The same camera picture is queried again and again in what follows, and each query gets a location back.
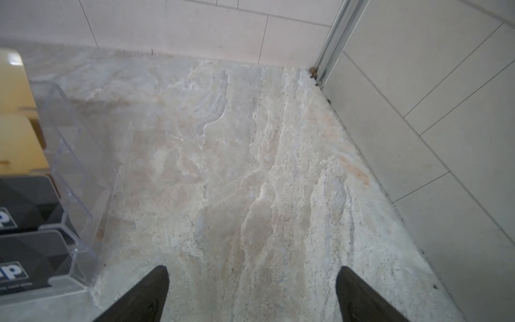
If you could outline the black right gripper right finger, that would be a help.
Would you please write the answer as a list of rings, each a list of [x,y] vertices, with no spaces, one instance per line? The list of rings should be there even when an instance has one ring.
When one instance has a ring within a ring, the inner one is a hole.
[[[335,292],[343,321],[409,321],[348,266],[341,267]]]

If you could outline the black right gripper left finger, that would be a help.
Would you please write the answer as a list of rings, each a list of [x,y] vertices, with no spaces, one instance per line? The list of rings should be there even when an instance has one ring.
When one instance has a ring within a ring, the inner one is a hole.
[[[170,286],[164,265],[155,267],[94,322],[160,321]]]

